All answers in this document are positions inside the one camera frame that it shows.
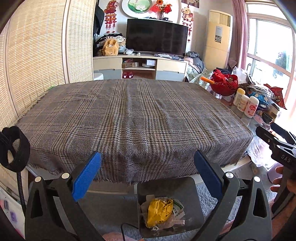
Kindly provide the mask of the person's right hand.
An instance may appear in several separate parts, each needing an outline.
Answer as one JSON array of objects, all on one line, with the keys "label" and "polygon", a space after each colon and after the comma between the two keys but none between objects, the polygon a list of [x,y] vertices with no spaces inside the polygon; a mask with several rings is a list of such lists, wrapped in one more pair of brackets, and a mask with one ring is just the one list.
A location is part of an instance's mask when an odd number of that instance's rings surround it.
[{"label": "person's right hand", "polygon": [[288,179],[287,181],[283,182],[282,177],[275,178],[273,180],[273,186],[271,186],[270,190],[272,192],[278,192],[280,187],[282,186],[282,183],[285,183],[287,185],[287,189],[289,192],[292,192],[296,194],[296,181],[295,179]]}]

